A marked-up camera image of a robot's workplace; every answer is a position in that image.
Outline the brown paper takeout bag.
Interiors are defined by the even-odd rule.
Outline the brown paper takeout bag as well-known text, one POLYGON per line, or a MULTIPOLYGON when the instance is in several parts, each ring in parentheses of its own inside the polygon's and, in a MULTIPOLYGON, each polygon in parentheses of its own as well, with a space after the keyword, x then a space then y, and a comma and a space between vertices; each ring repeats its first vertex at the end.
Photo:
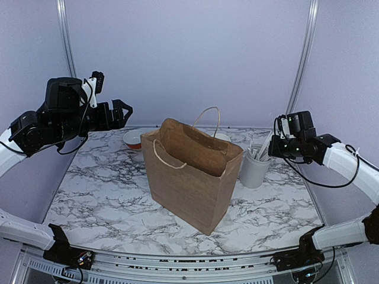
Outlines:
POLYGON ((243 149, 172 118, 140 138, 153 200, 210 235, 229 207, 243 149))

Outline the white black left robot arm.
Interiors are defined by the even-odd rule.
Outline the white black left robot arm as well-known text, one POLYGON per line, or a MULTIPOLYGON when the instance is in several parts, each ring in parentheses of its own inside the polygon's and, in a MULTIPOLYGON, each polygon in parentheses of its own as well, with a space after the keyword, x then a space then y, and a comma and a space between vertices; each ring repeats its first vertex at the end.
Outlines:
MULTIPOLYGON (((56 146, 61 150, 74 138, 88 139, 94 131, 125 127, 133 108, 120 99, 98 103, 104 75, 93 72, 89 79, 52 78, 45 101, 36 111, 27 111, 1 134, 1 174, 28 157, 56 146)), ((1 237, 51 251, 62 263, 70 263, 75 251, 58 225, 42 225, 1 211, 1 237)))

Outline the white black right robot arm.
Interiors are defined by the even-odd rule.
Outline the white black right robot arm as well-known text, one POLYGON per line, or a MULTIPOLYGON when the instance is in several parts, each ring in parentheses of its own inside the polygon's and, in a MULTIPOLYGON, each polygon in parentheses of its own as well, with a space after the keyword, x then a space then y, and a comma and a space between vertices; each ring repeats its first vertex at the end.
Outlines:
MULTIPOLYGON (((268 154, 295 164, 324 166, 347 179, 343 187, 356 186, 374 205, 378 205, 378 167, 360 156, 358 150, 331 134, 317 135, 311 113, 301 111, 280 115, 274 120, 274 134, 268 154)), ((340 224, 324 226, 303 238, 306 243, 294 250, 293 259, 307 264, 317 251, 329 247, 378 244, 378 208, 367 216, 340 224)))

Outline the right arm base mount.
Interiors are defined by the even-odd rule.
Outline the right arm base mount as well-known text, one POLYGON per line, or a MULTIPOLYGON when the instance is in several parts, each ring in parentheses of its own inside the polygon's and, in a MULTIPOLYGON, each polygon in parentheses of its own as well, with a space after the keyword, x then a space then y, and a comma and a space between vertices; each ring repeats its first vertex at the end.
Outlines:
POLYGON ((316 227, 302 235, 299 238, 298 248, 274 253, 270 263, 275 265, 278 272, 322 263, 325 260, 324 254, 315 248, 312 239, 314 233, 321 228, 323 226, 316 227))

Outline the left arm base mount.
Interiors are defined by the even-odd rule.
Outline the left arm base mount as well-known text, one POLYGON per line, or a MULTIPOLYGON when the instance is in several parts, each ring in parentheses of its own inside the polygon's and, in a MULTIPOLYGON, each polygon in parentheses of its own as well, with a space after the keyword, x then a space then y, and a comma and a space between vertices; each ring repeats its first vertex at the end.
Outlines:
POLYGON ((52 262, 90 270, 94 262, 95 253, 91 250, 72 247, 60 226, 49 224, 49 227, 53 232, 54 243, 50 249, 44 251, 43 258, 52 262))

